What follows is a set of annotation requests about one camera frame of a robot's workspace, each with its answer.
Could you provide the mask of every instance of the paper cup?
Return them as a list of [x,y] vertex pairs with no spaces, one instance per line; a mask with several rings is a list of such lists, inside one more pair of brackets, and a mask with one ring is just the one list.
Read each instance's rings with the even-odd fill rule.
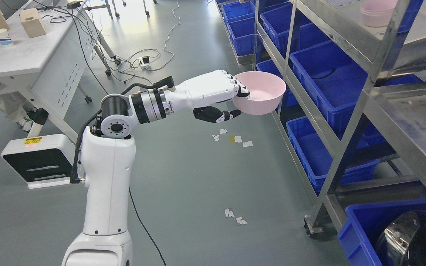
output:
[[5,28],[0,29],[0,44],[4,47],[11,47],[14,45]]

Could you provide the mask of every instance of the yellow warning sticker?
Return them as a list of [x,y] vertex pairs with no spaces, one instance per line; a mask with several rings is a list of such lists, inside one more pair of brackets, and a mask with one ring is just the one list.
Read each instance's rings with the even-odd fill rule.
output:
[[40,143],[40,141],[42,141],[42,137],[30,138],[30,139],[26,139],[24,144]]

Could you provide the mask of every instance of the sneaker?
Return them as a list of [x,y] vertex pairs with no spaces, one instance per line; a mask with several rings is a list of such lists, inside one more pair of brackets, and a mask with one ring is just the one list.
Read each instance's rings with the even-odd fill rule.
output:
[[17,125],[19,126],[19,128],[22,129],[22,131],[29,133],[29,131],[31,131],[33,123],[34,121],[32,121],[29,116],[25,116],[23,119],[17,122]]

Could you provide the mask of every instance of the white pants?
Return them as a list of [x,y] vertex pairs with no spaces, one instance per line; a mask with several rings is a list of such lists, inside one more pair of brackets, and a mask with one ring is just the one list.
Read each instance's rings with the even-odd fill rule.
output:
[[31,111],[34,106],[27,101],[19,92],[12,92],[0,95],[0,110],[5,118],[13,123],[27,116],[27,111]]

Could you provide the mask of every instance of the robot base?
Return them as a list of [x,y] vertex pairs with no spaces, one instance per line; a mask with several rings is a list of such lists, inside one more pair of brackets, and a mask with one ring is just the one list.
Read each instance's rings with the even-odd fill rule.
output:
[[128,231],[111,236],[81,233],[68,247],[62,266],[130,266],[132,240]]

